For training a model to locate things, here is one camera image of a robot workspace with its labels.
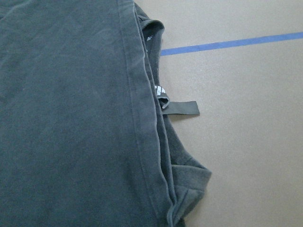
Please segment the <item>black printed t-shirt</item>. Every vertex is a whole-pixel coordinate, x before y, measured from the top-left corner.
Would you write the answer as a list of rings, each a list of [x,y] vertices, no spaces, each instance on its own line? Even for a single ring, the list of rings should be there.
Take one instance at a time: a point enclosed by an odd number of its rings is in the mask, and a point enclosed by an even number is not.
[[[169,115],[163,24],[132,0],[0,3],[0,224],[183,227],[211,172]]]

